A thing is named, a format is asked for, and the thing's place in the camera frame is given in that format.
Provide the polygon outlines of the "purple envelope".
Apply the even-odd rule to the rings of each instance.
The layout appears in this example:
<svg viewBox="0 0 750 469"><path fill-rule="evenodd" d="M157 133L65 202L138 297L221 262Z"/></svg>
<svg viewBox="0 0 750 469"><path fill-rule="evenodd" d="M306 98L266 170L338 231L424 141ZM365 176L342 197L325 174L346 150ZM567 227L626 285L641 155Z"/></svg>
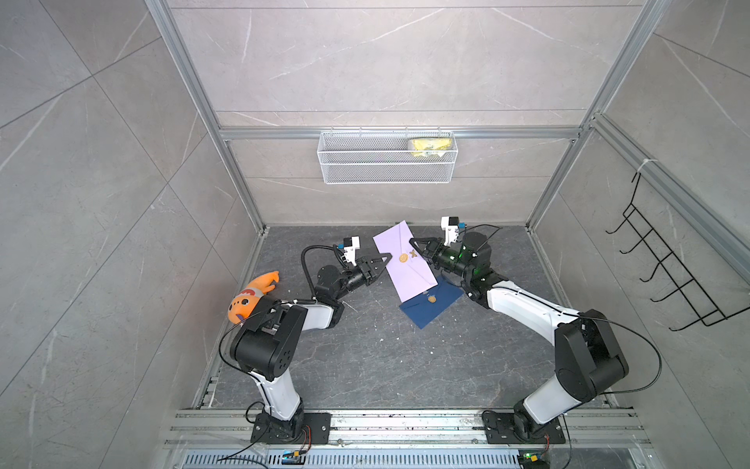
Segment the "purple envelope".
<svg viewBox="0 0 750 469"><path fill-rule="evenodd" d="M402 302L438 284L427 262L410 244L412 238L413 234L405 221L373 238L380 253L392 255L387 271Z"/></svg>

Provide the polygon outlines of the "dark blue envelope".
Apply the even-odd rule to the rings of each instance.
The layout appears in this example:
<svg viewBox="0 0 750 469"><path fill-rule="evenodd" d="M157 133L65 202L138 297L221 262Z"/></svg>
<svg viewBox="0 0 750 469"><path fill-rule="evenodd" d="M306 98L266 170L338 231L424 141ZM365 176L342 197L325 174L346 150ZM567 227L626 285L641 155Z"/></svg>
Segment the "dark blue envelope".
<svg viewBox="0 0 750 469"><path fill-rule="evenodd" d="M437 285L400 305L400 310L419 328L424 329L453 305L464 291L445 277L437 278Z"/></svg>

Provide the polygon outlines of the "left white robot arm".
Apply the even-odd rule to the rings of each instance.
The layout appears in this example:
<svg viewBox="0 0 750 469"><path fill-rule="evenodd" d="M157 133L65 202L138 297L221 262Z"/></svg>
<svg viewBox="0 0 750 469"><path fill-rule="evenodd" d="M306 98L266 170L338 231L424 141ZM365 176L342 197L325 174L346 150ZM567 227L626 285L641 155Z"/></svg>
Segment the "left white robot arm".
<svg viewBox="0 0 750 469"><path fill-rule="evenodd" d="M230 344L237 368L256 382L263 410L254 423L254 437L261 441L293 442L312 437L304 424L303 400L294 388L291 366L301 334L335 328L345 305L342 298L379 279L392 260L390 253L362 256L351 263L333 246L338 263L322 267L316 279L302 255L303 273L312 297L284 301L271 295L280 281L278 271L252 279L230 303L228 317L239 327Z"/></svg>

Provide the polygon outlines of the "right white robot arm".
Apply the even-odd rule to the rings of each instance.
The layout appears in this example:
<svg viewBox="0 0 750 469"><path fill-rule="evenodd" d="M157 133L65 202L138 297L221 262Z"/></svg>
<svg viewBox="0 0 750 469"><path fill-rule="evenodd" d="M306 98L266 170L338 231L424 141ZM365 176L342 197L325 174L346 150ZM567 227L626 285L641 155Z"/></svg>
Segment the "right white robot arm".
<svg viewBox="0 0 750 469"><path fill-rule="evenodd" d="M520 322L554 346L554 375L514 406L513 431L520 440L541 437L553 420L593 401L629 373L604 314L564 308L497 273L484 234L467 234L457 249L439 238L411 238L409 244L430 266L461 277L460 287L472 301Z"/></svg>

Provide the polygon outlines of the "yellow item in basket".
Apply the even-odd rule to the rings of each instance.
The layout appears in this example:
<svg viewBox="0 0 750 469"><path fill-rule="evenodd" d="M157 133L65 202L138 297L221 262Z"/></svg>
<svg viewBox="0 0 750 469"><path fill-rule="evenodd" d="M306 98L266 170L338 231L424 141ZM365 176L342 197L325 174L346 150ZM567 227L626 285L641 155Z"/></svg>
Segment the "yellow item in basket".
<svg viewBox="0 0 750 469"><path fill-rule="evenodd" d="M451 138L414 138L407 141L407 149L416 158L443 158L453 151Z"/></svg>

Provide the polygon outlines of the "orange fish plush toy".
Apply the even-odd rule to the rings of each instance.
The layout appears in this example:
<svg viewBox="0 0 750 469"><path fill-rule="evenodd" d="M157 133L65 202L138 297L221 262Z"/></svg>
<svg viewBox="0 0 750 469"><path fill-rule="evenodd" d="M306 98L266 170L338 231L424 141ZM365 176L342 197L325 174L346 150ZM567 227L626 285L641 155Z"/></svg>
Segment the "orange fish plush toy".
<svg viewBox="0 0 750 469"><path fill-rule="evenodd" d="M232 301L228 308L228 319L232 324L245 322L260 299L273 291L280 281L279 271L272 271L252 279Z"/></svg>

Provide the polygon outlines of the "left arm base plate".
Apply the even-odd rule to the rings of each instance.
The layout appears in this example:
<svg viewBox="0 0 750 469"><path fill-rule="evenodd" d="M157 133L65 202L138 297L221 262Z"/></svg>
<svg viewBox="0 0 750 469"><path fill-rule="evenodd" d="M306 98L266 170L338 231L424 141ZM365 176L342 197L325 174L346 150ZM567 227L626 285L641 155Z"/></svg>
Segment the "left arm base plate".
<svg viewBox="0 0 750 469"><path fill-rule="evenodd" d="M277 419L267 412L254 418L252 443L326 445L332 428L328 412L297 412L291 420Z"/></svg>

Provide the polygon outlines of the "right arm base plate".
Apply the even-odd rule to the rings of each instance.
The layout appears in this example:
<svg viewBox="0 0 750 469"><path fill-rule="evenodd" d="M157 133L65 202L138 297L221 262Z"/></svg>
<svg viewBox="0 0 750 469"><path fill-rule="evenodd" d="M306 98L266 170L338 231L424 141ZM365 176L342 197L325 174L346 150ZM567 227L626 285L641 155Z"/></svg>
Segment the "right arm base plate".
<svg viewBox="0 0 750 469"><path fill-rule="evenodd" d="M562 445L564 430L558 419L541 425L525 414L484 410L480 415L490 445Z"/></svg>

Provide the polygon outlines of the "aluminium mounting rail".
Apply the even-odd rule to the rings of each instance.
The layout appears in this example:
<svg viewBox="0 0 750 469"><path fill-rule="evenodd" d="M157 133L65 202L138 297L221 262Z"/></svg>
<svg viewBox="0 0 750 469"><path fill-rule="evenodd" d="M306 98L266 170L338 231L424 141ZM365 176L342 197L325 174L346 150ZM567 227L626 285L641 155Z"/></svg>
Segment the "aluminium mounting rail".
<svg viewBox="0 0 750 469"><path fill-rule="evenodd" d="M161 436L164 468L658 468L629 408L578 408L534 439L508 410L314 410L299 436L255 410L180 410Z"/></svg>

